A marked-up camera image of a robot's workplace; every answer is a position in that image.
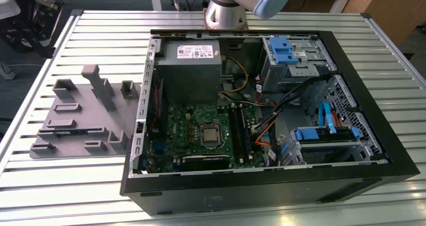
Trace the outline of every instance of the floor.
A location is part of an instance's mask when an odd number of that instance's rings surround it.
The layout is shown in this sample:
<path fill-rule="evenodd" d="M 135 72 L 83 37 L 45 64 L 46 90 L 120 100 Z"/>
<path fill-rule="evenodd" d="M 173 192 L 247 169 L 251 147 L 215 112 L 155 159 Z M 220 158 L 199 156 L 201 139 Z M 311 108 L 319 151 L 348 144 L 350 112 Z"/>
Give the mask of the floor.
<path fill-rule="evenodd" d="M 203 0 L 189 0 L 192 10 L 201 10 Z M 57 37 L 64 27 L 72 9 L 91 10 L 152 10 L 151 0 L 64 0 L 64 10 L 57 25 L 57 31 L 53 36 Z M 175 10 L 169 0 L 161 0 L 163 10 Z M 402 45 L 403 53 L 414 53 L 411 63 L 423 77 L 426 77 L 426 34 L 420 29 L 415 29 L 406 43 Z M 0 78 L 0 118 L 13 118 L 20 104 L 25 98 L 32 82 L 40 71 L 44 60 L 34 52 L 18 54 L 10 50 L 2 41 L 0 41 L 0 59 L 10 66 L 16 72 L 16 78 L 6 81 Z M 9 122 L 0 121 L 0 132 L 5 133 Z"/>

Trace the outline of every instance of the blue tab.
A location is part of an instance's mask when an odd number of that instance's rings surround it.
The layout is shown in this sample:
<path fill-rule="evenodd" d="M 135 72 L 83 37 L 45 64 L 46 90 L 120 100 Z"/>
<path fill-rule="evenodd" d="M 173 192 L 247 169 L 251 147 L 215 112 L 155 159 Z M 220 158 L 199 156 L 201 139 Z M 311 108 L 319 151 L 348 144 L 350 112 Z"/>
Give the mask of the blue tab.
<path fill-rule="evenodd" d="M 315 129 L 299 129 L 304 140 L 319 140 L 319 136 Z"/>
<path fill-rule="evenodd" d="M 326 122 L 323 119 L 323 111 L 326 112 Z M 319 126 L 328 126 L 331 134 L 336 133 L 336 130 L 334 128 L 334 123 L 332 123 L 332 116 L 331 116 L 331 107 L 328 102 L 323 101 L 319 104 L 318 108 L 318 125 Z"/>
<path fill-rule="evenodd" d="M 268 40 L 275 56 L 275 64 L 298 64 L 299 59 L 292 55 L 292 46 L 284 37 L 272 37 Z"/>
<path fill-rule="evenodd" d="M 286 143 L 286 144 L 283 145 L 283 147 L 280 148 L 280 155 L 284 153 L 287 147 L 288 147 L 288 143 Z"/>
<path fill-rule="evenodd" d="M 354 136 L 355 136 L 355 139 L 359 139 L 360 133 L 359 133 L 358 128 L 356 128 L 356 127 L 352 127 L 352 128 L 351 128 L 351 131 L 352 131 L 352 134 L 354 134 Z"/>
<path fill-rule="evenodd" d="M 294 135 L 295 135 L 295 139 L 296 140 L 302 140 L 303 139 L 300 131 L 295 130 L 294 131 Z"/>

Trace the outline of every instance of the metal slatted table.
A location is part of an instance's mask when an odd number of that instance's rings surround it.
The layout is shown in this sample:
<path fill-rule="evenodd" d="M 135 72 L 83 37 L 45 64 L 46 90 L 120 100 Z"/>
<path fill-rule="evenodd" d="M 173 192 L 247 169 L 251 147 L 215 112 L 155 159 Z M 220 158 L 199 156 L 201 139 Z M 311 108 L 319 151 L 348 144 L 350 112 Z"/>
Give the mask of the metal slatted table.
<path fill-rule="evenodd" d="M 141 82 L 149 29 L 201 29 L 201 12 L 84 11 L 71 16 L 0 144 L 0 224 L 410 225 L 426 223 L 426 87 L 372 20 L 358 14 L 248 15 L 249 29 L 330 30 L 422 174 L 323 205 L 148 216 L 119 195 L 124 157 L 33 160 L 28 152 L 53 102 L 52 84 L 99 64 L 103 78 Z"/>

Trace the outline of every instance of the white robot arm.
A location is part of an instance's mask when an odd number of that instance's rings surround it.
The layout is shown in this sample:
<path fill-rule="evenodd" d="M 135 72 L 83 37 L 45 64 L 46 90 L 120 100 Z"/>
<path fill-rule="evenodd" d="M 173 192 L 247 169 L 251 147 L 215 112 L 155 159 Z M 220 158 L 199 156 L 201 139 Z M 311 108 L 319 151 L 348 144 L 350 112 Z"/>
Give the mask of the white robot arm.
<path fill-rule="evenodd" d="M 245 26 L 245 9 L 261 19 L 279 13 L 288 0 L 211 0 L 205 23 L 211 29 L 241 29 Z"/>

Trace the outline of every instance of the sticker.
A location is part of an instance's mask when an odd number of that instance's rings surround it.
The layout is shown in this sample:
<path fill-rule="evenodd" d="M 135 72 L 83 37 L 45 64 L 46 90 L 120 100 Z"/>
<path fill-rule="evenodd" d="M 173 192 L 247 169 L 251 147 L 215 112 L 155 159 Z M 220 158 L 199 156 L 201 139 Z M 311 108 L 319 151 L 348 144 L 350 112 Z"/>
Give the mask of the sticker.
<path fill-rule="evenodd" d="M 256 92 L 261 93 L 261 85 L 255 85 Z"/>
<path fill-rule="evenodd" d="M 306 53 L 304 53 L 304 51 L 295 51 L 294 56 L 295 57 L 306 57 Z"/>
<path fill-rule="evenodd" d="M 271 157 L 271 159 L 275 161 L 276 159 L 276 154 L 273 153 L 272 150 L 268 150 L 267 155 Z"/>
<path fill-rule="evenodd" d="M 212 52 L 212 45 L 180 45 L 177 47 L 177 59 L 213 58 Z"/>

